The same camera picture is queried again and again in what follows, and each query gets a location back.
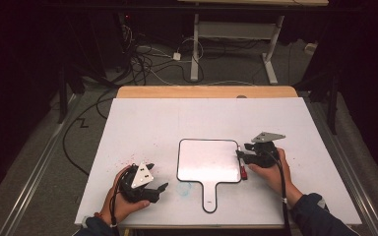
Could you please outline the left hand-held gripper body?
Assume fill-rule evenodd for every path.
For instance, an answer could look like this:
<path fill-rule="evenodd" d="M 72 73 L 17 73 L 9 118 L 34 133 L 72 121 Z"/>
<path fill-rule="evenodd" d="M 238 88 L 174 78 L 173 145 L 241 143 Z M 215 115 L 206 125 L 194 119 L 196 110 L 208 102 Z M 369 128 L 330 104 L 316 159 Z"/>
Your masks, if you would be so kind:
<path fill-rule="evenodd" d="M 119 192 L 129 203 L 139 201 L 156 203 L 159 200 L 159 194 L 155 192 L 155 189 L 146 188 L 153 180 L 154 177 L 144 162 L 139 165 L 133 164 L 120 177 Z"/>

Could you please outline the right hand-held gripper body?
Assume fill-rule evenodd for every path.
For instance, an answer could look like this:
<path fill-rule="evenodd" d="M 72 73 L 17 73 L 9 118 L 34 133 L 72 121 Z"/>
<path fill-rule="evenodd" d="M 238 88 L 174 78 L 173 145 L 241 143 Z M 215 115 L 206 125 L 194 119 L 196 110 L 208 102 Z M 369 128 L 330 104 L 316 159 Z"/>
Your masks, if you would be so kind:
<path fill-rule="evenodd" d="M 262 132 L 252 139 L 253 151 L 256 156 L 253 163 L 263 168 L 274 166 L 280 159 L 274 141 L 284 139 L 285 135 Z"/>

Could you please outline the white marker with red cap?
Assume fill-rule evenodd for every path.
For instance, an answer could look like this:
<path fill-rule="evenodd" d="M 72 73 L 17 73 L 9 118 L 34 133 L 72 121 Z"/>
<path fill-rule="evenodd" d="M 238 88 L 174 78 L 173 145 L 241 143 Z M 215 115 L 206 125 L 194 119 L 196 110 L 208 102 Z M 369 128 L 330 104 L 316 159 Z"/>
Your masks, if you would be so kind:
<path fill-rule="evenodd" d="M 237 155 L 237 158 L 238 158 L 238 161 L 239 161 L 241 179 L 242 180 L 247 180 L 248 179 L 248 175 L 247 175 L 247 172 L 245 170 L 244 159 L 242 158 L 243 155 L 244 155 L 244 152 L 241 151 L 240 149 L 237 149 L 236 150 L 236 155 Z"/>

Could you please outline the white paddle whiteboard black rim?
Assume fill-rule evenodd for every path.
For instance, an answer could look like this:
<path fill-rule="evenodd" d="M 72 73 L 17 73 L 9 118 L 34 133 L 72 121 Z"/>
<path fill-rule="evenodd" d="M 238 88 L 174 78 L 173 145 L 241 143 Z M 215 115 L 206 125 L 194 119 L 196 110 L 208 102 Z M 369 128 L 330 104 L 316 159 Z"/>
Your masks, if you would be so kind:
<path fill-rule="evenodd" d="M 217 185 L 239 183 L 240 164 L 234 140 L 183 139 L 179 142 L 177 179 L 202 185 L 202 205 L 207 213 L 218 207 Z"/>

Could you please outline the person's right hand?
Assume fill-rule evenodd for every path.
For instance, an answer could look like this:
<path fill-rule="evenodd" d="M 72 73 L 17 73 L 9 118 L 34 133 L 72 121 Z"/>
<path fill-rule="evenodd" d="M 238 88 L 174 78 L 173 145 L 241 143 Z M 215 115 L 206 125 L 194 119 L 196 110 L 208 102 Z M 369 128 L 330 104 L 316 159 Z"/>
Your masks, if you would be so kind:
<path fill-rule="evenodd" d="M 278 148 L 280 163 L 282 165 L 285 197 L 287 199 L 287 205 L 294 207 L 303 194 L 293 184 L 290 176 L 290 168 L 285 159 L 285 152 L 282 148 Z M 269 168 L 262 168 L 256 164 L 249 164 L 248 167 L 262 177 L 268 186 L 273 189 L 278 195 L 283 194 L 282 177 L 279 168 L 275 165 Z"/>

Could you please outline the person's left hand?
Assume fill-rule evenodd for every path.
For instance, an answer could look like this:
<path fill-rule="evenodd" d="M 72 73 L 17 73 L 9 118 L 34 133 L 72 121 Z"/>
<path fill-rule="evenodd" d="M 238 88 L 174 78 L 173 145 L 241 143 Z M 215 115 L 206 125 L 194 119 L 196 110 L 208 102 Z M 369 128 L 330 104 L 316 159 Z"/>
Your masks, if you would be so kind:
<path fill-rule="evenodd" d="M 99 212 L 111 217 L 111 225 L 113 224 L 112 217 L 115 217 L 116 222 L 119 223 L 133 212 L 148 207 L 151 204 L 149 201 L 129 203 L 122 197 L 120 193 L 115 192 L 119 178 L 129 168 L 130 166 L 126 166 L 116 174 L 112 187 L 107 192 L 104 204 Z"/>

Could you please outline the red wrist band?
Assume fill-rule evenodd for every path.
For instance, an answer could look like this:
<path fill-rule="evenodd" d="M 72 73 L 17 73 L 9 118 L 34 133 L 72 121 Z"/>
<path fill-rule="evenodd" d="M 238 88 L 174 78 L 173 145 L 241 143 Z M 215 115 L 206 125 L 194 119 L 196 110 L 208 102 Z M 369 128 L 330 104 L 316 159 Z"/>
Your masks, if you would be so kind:
<path fill-rule="evenodd" d="M 107 216 L 106 214 L 95 212 L 94 213 L 94 217 L 97 217 L 97 218 L 101 219 L 108 226 L 111 225 L 111 217 Z"/>

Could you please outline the large white table sheet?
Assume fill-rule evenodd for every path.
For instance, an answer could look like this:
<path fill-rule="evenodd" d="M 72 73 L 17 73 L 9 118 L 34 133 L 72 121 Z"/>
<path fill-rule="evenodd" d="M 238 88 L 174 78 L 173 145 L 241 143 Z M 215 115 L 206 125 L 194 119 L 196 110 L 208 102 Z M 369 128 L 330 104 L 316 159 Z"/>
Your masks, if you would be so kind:
<path fill-rule="evenodd" d="M 262 132 L 281 135 L 293 183 L 323 196 L 332 215 L 348 225 L 360 218 L 308 111 L 296 98 L 116 98 L 75 221 L 98 211 L 116 173 L 146 161 L 153 187 L 167 186 L 157 203 L 130 215 L 128 227 L 280 227 L 282 200 L 255 173 L 220 183 L 215 212 L 203 209 L 202 186 L 177 178 L 183 139 L 229 140 L 234 148 Z"/>

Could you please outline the wooden table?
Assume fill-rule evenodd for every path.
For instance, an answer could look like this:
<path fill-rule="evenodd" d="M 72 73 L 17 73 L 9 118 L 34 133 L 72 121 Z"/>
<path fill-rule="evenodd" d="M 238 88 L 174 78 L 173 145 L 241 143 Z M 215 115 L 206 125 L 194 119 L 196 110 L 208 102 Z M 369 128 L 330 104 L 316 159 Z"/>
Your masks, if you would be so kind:
<path fill-rule="evenodd" d="M 297 97 L 288 86 L 143 86 L 122 87 L 117 98 L 278 98 Z"/>

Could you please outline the black stand leg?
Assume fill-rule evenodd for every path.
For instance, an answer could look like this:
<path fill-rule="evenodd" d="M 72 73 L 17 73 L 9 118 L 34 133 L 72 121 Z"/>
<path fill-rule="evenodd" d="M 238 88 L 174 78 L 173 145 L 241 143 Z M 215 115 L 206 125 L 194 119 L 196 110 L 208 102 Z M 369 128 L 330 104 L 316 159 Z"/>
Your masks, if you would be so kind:
<path fill-rule="evenodd" d="M 67 100 L 67 88 L 65 80 L 65 68 L 60 67 L 58 72 L 58 83 L 59 83 L 59 118 L 58 123 L 61 124 L 66 117 L 68 112 L 68 100 Z"/>
<path fill-rule="evenodd" d="M 338 95 L 338 75 L 334 74 L 330 80 L 330 90 L 329 90 L 329 104 L 327 113 L 327 124 L 333 135 L 337 133 L 336 131 L 336 112 L 337 112 L 337 95 Z"/>

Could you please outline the aluminium floor rail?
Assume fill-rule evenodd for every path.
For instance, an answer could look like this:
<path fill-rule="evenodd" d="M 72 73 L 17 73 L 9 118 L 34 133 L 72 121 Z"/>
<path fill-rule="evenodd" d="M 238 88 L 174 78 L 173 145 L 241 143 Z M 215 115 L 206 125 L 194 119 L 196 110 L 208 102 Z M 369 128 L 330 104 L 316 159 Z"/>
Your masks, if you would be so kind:
<path fill-rule="evenodd" d="M 66 129 L 67 120 L 72 111 L 81 100 L 80 95 L 72 94 L 67 102 L 67 115 L 63 121 L 58 121 L 58 116 L 51 111 L 50 114 L 39 124 L 38 128 L 31 135 L 25 148 L 37 153 L 32 156 L 33 160 L 27 160 L 27 153 L 24 151 L 20 160 L 12 166 L 14 174 L 26 172 L 28 179 L 21 186 L 20 192 L 16 195 L 11 211 L 6 216 L 6 220 L 0 227 L 0 236 L 13 236 L 21 219 L 23 218 L 30 201 L 45 173 L 47 166 L 53 156 L 54 150 L 60 143 L 62 133 Z"/>
<path fill-rule="evenodd" d="M 328 105 L 307 102 L 307 106 L 362 220 L 353 229 L 361 236 L 378 236 L 378 165 L 345 103 L 338 103 L 335 134 L 328 126 Z"/>

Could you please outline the white desk frame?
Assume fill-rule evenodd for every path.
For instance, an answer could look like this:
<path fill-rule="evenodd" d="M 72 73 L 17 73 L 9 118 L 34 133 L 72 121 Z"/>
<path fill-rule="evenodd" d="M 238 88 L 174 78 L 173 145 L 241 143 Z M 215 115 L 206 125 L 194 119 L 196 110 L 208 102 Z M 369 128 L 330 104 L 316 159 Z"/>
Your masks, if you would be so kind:
<path fill-rule="evenodd" d="M 192 7 L 206 7 L 208 4 L 228 5 L 229 7 L 264 7 L 267 11 L 290 10 L 293 7 L 326 7 L 328 0 L 179 0 L 190 3 Z M 277 85 L 272 56 L 282 30 L 284 14 L 277 14 L 273 23 L 247 23 L 237 20 L 201 20 L 200 15 L 194 15 L 193 51 L 191 56 L 190 81 L 199 82 L 201 76 L 200 59 L 204 53 L 201 38 L 228 38 L 228 39 L 265 39 L 270 41 L 267 52 L 261 54 L 262 63 L 271 85 Z"/>

